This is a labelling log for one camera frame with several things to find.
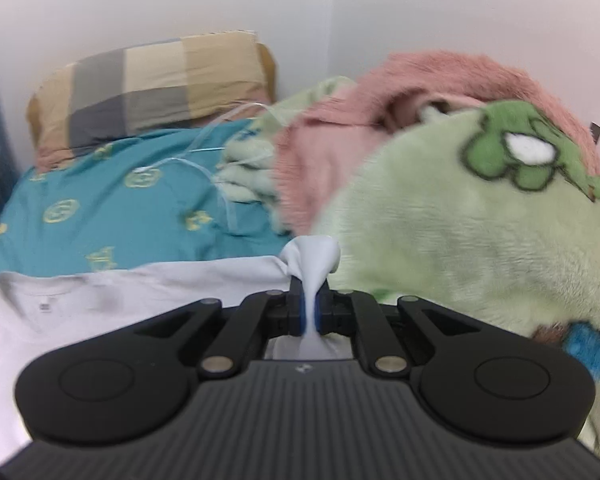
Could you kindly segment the white t-shirt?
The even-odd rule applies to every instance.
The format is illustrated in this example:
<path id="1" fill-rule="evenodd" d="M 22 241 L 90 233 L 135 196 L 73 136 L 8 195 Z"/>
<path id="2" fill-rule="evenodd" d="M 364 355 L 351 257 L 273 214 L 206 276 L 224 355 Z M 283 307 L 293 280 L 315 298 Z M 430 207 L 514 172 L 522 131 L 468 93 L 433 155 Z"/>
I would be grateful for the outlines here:
<path id="1" fill-rule="evenodd" d="M 0 465 L 31 440 L 14 400 L 15 381 L 38 356 L 153 318 L 204 298 L 227 307 L 269 289 L 288 289 L 298 278 L 306 328 L 299 337 L 268 344 L 274 360 L 349 359 L 343 336 L 321 336 L 314 320 L 315 294 L 340 261 L 329 236 L 299 236 L 276 256 L 198 262 L 160 262 L 132 270 L 31 278 L 0 274 Z"/>

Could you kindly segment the teal patterned bed sheet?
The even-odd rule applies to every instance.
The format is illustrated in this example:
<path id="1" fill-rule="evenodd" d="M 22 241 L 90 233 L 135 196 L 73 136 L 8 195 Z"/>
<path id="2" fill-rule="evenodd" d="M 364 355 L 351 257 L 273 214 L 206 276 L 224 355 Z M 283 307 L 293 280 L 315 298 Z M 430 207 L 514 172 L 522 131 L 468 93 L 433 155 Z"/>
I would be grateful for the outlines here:
<path id="1" fill-rule="evenodd" d="M 154 130 L 59 170 L 27 171 L 0 217 L 0 273 L 51 278 L 277 255 L 289 237 L 264 206 L 232 203 L 212 180 L 245 125 Z"/>

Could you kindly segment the green pink plush blanket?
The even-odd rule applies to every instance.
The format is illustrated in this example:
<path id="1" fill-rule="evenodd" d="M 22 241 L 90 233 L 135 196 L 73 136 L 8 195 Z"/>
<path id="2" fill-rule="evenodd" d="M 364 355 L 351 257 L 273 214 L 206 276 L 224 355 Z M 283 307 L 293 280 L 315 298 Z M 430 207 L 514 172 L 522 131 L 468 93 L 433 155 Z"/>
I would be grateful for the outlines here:
<path id="1" fill-rule="evenodd" d="M 568 351 L 596 383 L 581 439 L 600 456 L 600 161 L 526 73 L 391 55 L 265 110 L 215 181 L 279 232 L 333 237 L 335 287 L 421 296 Z"/>

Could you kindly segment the checkered beige grey pillow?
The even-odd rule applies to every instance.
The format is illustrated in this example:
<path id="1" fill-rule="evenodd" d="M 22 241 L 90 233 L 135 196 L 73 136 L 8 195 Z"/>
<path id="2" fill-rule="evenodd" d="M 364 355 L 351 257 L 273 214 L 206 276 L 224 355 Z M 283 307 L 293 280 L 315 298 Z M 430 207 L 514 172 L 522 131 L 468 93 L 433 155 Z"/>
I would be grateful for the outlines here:
<path id="1" fill-rule="evenodd" d="M 27 121 L 41 174 L 105 144 L 210 122 L 275 99 L 276 63 L 254 32 L 230 30 L 102 52 L 47 76 Z"/>

